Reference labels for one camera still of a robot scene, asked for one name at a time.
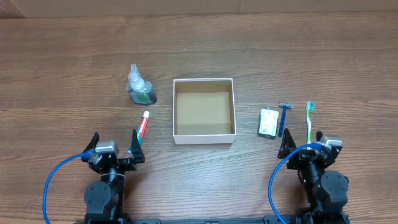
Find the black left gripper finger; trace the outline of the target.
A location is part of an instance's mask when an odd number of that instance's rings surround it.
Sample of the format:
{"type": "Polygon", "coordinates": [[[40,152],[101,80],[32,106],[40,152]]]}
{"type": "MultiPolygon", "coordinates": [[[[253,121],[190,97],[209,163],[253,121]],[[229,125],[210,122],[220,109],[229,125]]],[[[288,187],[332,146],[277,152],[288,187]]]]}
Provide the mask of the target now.
{"type": "Polygon", "coordinates": [[[134,162],[136,164],[145,163],[145,155],[142,151],[139,139],[137,137],[137,131],[133,129],[131,146],[129,148],[129,153],[132,154],[134,162]]]}
{"type": "Polygon", "coordinates": [[[100,140],[99,133],[95,132],[91,141],[89,142],[87,147],[83,150],[83,153],[94,150],[99,140],[100,140]]]}

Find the red green toothpaste tube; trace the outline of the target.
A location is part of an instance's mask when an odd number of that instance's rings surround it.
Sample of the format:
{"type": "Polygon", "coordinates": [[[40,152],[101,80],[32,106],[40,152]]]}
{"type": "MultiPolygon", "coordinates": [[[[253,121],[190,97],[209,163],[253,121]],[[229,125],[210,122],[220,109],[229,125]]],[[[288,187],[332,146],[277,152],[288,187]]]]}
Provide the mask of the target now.
{"type": "Polygon", "coordinates": [[[144,139],[144,135],[145,135],[145,132],[146,132],[147,124],[148,124],[148,121],[149,121],[149,116],[150,116],[150,112],[149,111],[145,111],[144,114],[142,115],[142,119],[141,119],[140,125],[139,125],[139,127],[137,129],[137,139],[138,139],[138,142],[139,142],[140,145],[142,144],[142,141],[144,139]]]}

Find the green white toothbrush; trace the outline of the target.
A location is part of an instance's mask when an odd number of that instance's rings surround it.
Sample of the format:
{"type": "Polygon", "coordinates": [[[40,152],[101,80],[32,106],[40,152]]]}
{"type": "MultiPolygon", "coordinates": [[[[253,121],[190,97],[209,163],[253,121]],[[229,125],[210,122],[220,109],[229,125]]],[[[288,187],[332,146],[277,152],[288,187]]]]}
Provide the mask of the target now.
{"type": "Polygon", "coordinates": [[[311,130],[312,122],[310,120],[310,113],[314,111],[314,103],[310,100],[307,101],[306,105],[306,121],[307,121],[307,143],[311,143],[311,130]]]}

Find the green white soap packet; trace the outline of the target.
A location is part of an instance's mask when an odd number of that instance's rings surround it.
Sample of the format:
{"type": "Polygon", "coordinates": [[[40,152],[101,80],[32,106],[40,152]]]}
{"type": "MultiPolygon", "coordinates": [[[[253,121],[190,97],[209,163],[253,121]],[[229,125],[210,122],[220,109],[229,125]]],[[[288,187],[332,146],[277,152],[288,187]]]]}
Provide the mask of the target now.
{"type": "Polygon", "coordinates": [[[279,112],[262,109],[259,115],[258,135],[274,139],[277,136],[279,112]]]}

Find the blue disposable razor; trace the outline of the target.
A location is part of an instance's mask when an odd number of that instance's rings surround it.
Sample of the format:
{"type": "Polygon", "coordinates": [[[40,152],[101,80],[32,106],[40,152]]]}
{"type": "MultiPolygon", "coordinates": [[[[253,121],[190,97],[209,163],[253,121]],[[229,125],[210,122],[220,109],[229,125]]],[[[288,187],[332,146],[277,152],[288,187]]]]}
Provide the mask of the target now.
{"type": "Polygon", "coordinates": [[[294,106],[290,105],[290,104],[287,104],[287,103],[279,103],[279,106],[281,108],[283,108],[283,110],[282,110],[282,116],[281,116],[281,120],[280,120],[278,136],[282,137],[283,132],[284,132],[284,124],[285,124],[286,112],[287,112],[288,109],[292,109],[294,106]]]}

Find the clear pump sanitizer bottle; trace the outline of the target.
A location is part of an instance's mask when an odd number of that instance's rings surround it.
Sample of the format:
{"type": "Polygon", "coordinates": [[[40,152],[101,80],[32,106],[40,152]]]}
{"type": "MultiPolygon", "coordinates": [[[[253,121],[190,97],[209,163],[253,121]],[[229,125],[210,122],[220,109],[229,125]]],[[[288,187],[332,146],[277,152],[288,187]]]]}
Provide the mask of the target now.
{"type": "Polygon", "coordinates": [[[126,91],[138,105],[153,105],[157,101],[152,83],[141,77],[136,64],[131,65],[126,91]]]}

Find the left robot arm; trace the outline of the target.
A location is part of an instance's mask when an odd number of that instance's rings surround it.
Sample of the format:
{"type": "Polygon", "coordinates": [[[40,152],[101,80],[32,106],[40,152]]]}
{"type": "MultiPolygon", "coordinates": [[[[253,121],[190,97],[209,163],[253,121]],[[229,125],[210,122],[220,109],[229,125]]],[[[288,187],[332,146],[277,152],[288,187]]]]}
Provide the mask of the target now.
{"type": "Polygon", "coordinates": [[[137,169],[145,162],[137,131],[132,132],[131,157],[119,158],[115,141],[100,141],[95,133],[83,151],[81,160],[100,175],[100,180],[90,184],[84,194],[86,215],[84,223],[131,223],[124,212],[125,173],[137,169]]]}

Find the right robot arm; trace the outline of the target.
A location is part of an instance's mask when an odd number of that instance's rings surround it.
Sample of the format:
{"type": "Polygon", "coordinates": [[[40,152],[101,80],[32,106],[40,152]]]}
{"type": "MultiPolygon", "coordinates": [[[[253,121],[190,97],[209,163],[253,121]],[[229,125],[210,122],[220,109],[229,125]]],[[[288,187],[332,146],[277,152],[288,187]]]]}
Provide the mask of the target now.
{"type": "Polygon", "coordinates": [[[295,215],[284,217],[287,223],[349,223],[343,213],[348,202],[349,179],[343,174],[326,170],[343,148],[343,141],[317,131],[320,149],[302,149],[287,162],[287,168],[296,170],[307,195],[308,207],[295,215]]]}

